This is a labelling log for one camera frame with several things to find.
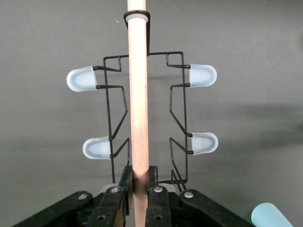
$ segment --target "gray backdrop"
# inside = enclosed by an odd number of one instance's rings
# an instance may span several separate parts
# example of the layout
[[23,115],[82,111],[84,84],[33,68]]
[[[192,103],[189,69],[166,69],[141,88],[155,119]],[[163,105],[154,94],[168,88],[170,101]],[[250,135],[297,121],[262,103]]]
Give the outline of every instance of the gray backdrop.
[[[126,9],[126,0],[1,1],[1,226],[75,191],[97,195],[111,182],[110,163],[81,151],[86,139],[108,134],[105,93],[72,92],[65,79],[128,52]],[[267,201],[303,226],[303,2],[150,0],[147,10],[151,52],[183,51],[187,64],[218,72],[213,86],[188,89],[188,130],[220,141],[214,153],[189,157],[188,187],[246,220]],[[127,59],[122,67],[109,83],[128,92]],[[183,138],[169,115],[169,86],[180,78],[164,57],[150,57],[148,70],[150,162],[162,180],[170,178],[169,137]],[[116,125],[122,101],[119,91],[110,95]],[[181,116],[180,98],[176,92]],[[128,116],[115,148],[129,125]],[[181,151],[176,156],[183,172]],[[125,157],[116,160],[117,178]]]

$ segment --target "wooden rod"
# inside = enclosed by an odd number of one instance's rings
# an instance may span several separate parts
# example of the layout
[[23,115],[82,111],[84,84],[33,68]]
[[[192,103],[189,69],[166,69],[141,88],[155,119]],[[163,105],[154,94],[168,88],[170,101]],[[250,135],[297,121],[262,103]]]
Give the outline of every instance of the wooden rod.
[[[128,0],[127,8],[128,11],[146,10],[145,0]],[[149,169],[147,51],[146,21],[144,19],[129,19],[128,48],[135,225],[144,227]]]

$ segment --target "white rubber ring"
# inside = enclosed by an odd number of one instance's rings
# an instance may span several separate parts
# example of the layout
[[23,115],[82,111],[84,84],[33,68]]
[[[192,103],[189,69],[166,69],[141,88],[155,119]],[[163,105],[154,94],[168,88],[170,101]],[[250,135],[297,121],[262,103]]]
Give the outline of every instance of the white rubber ring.
[[130,19],[133,19],[133,18],[141,18],[141,19],[144,19],[146,22],[148,22],[148,17],[141,14],[141,13],[133,13],[131,15],[128,15],[126,18],[125,18],[125,21],[128,23],[128,21]]

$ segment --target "light blue plastic tip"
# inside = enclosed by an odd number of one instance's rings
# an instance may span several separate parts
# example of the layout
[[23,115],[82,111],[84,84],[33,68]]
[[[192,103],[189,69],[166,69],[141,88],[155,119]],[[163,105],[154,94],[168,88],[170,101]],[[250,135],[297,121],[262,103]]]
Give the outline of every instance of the light blue plastic tip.
[[109,138],[92,138],[84,142],[83,154],[89,159],[110,159]]
[[192,134],[191,146],[194,155],[211,153],[218,148],[219,140],[215,134],[211,132],[193,132]]
[[210,65],[190,64],[189,83],[191,87],[208,87],[217,80],[217,71]]
[[95,72],[92,66],[70,71],[67,74],[68,87],[76,92],[96,90]]
[[256,227],[293,227],[278,208],[268,202],[255,207],[251,221]]

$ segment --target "frosted plastic cap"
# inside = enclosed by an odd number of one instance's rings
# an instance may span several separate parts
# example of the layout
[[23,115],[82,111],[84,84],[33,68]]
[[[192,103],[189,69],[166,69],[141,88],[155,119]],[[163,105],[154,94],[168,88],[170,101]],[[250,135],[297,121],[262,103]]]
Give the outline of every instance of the frosted plastic cap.
[[193,132],[192,134],[191,146],[194,155],[211,153],[217,149],[219,140],[215,134],[211,132]]
[[217,80],[217,71],[210,65],[190,64],[189,83],[191,87],[208,87]]
[[84,142],[82,150],[89,159],[110,159],[109,137],[89,139]]
[[256,227],[293,227],[278,208],[268,202],[255,207],[251,221]]
[[92,66],[70,71],[67,74],[68,87],[76,92],[96,90],[95,72]]

